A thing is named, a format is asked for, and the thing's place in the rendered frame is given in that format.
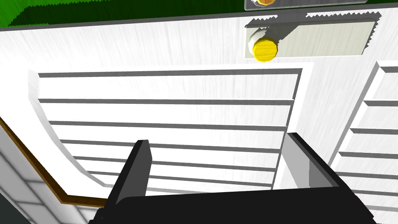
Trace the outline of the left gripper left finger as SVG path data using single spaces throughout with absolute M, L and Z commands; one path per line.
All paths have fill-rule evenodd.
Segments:
M 145 196 L 151 165 L 152 154 L 149 141 L 138 140 L 125 162 L 105 205 L 115 206 L 124 198 Z

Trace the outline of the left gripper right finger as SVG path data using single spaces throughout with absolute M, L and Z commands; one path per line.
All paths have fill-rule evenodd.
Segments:
M 335 173 L 298 133 L 286 133 L 279 161 L 279 188 L 338 187 Z

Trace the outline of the white panelled door leaf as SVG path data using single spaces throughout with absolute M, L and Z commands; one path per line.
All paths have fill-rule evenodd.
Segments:
M 0 31 L 0 194 L 28 224 L 88 224 L 140 139 L 148 196 L 280 189 L 292 132 L 398 224 L 398 3 Z

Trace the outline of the yellow and white door knob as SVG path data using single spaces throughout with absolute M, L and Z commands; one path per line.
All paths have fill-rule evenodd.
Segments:
M 267 34 L 266 28 L 257 28 L 249 36 L 247 47 L 249 53 L 259 62 L 269 62 L 274 59 L 278 52 L 278 44 Z

